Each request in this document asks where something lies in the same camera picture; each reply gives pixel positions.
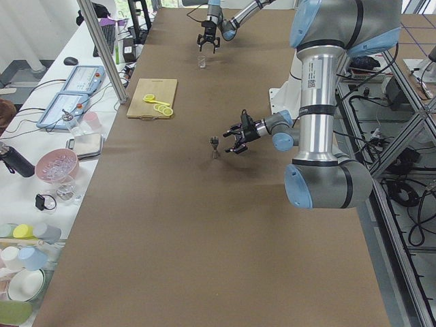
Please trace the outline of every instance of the robotic arm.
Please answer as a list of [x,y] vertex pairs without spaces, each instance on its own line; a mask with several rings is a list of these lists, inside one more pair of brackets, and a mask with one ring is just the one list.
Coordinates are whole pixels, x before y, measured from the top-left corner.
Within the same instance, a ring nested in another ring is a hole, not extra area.
[[[333,146],[336,70],[344,52],[359,57],[393,47],[399,39],[400,15],[400,0],[302,0],[290,36],[302,62],[298,138],[285,114],[255,122],[243,112],[241,124],[224,134],[236,138],[229,151],[240,153],[256,136],[273,134],[281,151],[298,144],[299,152],[285,171],[286,193],[294,206],[351,208],[365,201],[371,175]],[[223,31],[219,17],[217,26]],[[268,126],[277,120],[281,130],[274,133]]]
[[233,40],[236,31],[244,22],[261,10],[265,5],[269,5],[274,1],[275,0],[255,0],[242,9],[237,15],[235,15],[235,17],[226,20],[223,17],[221,0],[208,0],[207,17],[206,20],[202,22],[204,34],[198,34],[197,38],[197,44],[200,47],[200,51],[205,43],[213,44],[213,53],[215,53],[215,50],[219,48],[221,40],[216,36],[217,27],[221,31],[225,41]]

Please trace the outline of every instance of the small glass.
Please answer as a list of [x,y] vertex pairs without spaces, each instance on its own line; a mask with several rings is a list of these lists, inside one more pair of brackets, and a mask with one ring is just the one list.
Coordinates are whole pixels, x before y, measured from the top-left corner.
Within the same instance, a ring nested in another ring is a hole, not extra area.
[[197,61],[199,68],[206,68],[206,56],[198,56]]

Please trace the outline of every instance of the computer mouse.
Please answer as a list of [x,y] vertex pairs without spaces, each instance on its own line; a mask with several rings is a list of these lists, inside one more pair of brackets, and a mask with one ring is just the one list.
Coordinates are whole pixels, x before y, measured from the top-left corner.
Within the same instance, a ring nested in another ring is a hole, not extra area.
[[67,65],[67,66],[75,66],[79,63],[79,60],[77,60],[74,57],[67,57],[63,60],[63,63],[64,63],[64,65]]

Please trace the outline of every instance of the glass cup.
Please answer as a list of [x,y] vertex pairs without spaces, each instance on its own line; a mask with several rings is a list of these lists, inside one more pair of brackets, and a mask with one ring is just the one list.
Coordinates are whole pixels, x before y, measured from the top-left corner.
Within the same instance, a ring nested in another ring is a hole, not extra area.
[[76,182],[71,176],[67,176],[57,185],[56,195],[58,199],[64,202],[72,202],[74,197],[74,189],[76,187]]
[[206,68],[206,56],[198,56],[197,61],[199,68]]

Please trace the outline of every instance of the label sticker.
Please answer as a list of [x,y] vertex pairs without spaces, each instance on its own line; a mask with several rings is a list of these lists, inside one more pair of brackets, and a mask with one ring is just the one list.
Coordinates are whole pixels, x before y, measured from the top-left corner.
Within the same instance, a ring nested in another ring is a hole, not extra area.
[[322,78],[322,60],[310,60],[303,68],[302,87],[304,90],[320,89]]

